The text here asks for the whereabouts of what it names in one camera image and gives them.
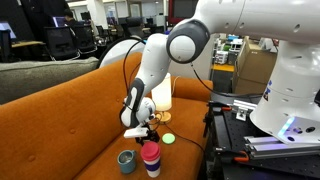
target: black table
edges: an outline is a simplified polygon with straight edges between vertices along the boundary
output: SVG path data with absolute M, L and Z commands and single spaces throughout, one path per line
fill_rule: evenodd
M 216 94 L 212 94 L 211 99 L 214 101 L 219 101 L 219 102 L 226 103 L 226 104 L 232 104 L 234 99 L 238 99 L 238 100 L 242 100 L 242 101 L 246 101 L 246 102 L 252 102 L 252 103 L 258 103 L 260 100 L 260 98 L 250 98 L 250 99 L 249 98 L 234 98 L 234 97 L 224 97 L 224 96 L 220 96 L 220 95 L 216 95 Z M 227 114 L 222 113 L 222 114 L 218 114 L 214 117 L 213 131 L 212 131 L 213 132 L 212 137 L 213 137 L 213 141 L 214 141 L 213 146 L 226 147 L 228 149 L 232 149 L 232 150 L 236 150 L 236 151 L 238 151 L 239 149 L 242 149 L 242 147 L 236 147 L 236 146 L 238 146 L 237 144 L 235 144 L 235 143 L 232 144 L 233 141 L 231 138 L 235 138 L 235 137 L 239 136 L 238 134 L 236 134 L 237 130 L 235 130 L 235 129 L 233 129 L 232 132 L 230 132 L 230 126 L 229 126 L 230 122 L 226 121 L 226 118 L 231 118 L 232 116 L 235 117 L 235 114 L 232 115 L 232 112 L 227 112 Z M 299 160 L 299 158 L 300 158 L 300 160 L 304 160 L 303 157 L 297 157 L 296 159 Z M 265 168 L 265 167 L 263 167 L 265 165 L 263 163 L 261 164 L 261 167 L 259 167 L 259 166 L 257 166 L 257 164 L 255 164 L 255 166 L 251 166 L 248 164 L 231 163 L 230 158 L 224 158 L 223 156 L 221 156 L 220 160 L 221 160 L 221 169 L 223 172 L 222 179 L 227 179 L 227 180 L 233 180 L 233 179 L 235 179 L 235 180 L 239 180 L 239 179 L 246 179 L 246 180 L 250 180 L 250 179 L 254 179 L 254 180 L 256 180 L 256 179 L 257 180 L 260 180 L 260 179 L 272 179 L 272 180 L 277 180 L 277 179 L 290 179 L 290 180 L 315 179 L 315 178 L 310 178 L 307 176 L 296 175 L 296 174 L 292 174 L 292 173 L 285 173 L 282 171 L 280 172 L 277 170 Z M 279 169 L 283 169 L 283 168 L 286 168 L 285 166 L 286 166 L 285 164 L 280 165 L 277 163 L 275 163 L 275 165 L 274 165 L 275 169 L 277 169 L 277 167 L 279 167 Z M 310 172 L 312 172 L 312 171 L 314 171 L 315 173 L 320 171 L 320 167 L 318 167 L 318 165 L 313 166 L 311 168 L 309 165 L 306 165 L 306 167 L 309 168 L 309 169 L 304 169 L 306 174 L 310 174 Z

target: couch cushion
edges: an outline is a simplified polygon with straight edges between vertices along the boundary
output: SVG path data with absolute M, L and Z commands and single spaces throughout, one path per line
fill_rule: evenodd
M 0 179 L 72 179 L 117 138 L 122 62 L 0 106 Z
M 0 64 L 0 104 L 66 82 L 96 68 L 98 59 Z
M 172 99 L 172 108 L 169 110 L 172 121 L 168 126 L 182 137 L 188 138 L 205 147 L 206 138 L 203 138 L 205 124 L 203 118 L 207 112 L 205 102 L 189 99 Z M 160 137 L 170 130 L 165 125 L 157 129 Z M 161 173 L 157 179 L 197 179 L 203 152 L 201 149 L 184 139 L 176 137 L 176 141 L 167 145 L 159 142 L 161 148 Z M 117 157 L 123 150 L 137 151 L 136 170 L 123 175 L 117 164 Z M 125 139 L 123 134 L 94 160 L 76 179 L 148 179 L 143 161 L 140 157 L 141 146 L 135 139 Z

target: couch armrest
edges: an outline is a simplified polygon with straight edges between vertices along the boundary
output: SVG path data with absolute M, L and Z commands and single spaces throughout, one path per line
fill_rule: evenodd
M 209 88 L 213 89 L 213 82 L 202 80 Z M 204 87 L 198 79 L 186 77 L 171 77 L 173 97 L 192 99 L 207 102 L 211 92 Z

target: orange couch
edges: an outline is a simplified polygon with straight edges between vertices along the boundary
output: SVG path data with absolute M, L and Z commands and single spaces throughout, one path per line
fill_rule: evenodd
M 127 72 L 140 62 L 129 56 Z M 212 87 L 211 81 L 205 83 Z M 148 179 L 141 146 L 123 137 L 119 112 L 126 90 L 122 61 L 69 82 L 0 106 L 0 179 Z M 210 93 L 198 80 L 178 78 L 168 126 L 205 147 L 202 137 Z M 170 130 L 161 125 L 162 136 Z M 203 159 L 198 146 L 176 137 L 159 142 L 161 174 L 157 179 L 196 179 Z M 118 154 L 137 151 L 136 170 L 124 175 Z

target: gray cup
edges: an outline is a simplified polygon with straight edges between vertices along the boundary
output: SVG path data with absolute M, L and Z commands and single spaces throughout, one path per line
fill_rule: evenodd
M 136 151 L 134 150 L 125 150 L 122 151 L 118 156 L 118 164 L 120 170 L 124 174 L 129 174 L 134 171 L 136 168 Z

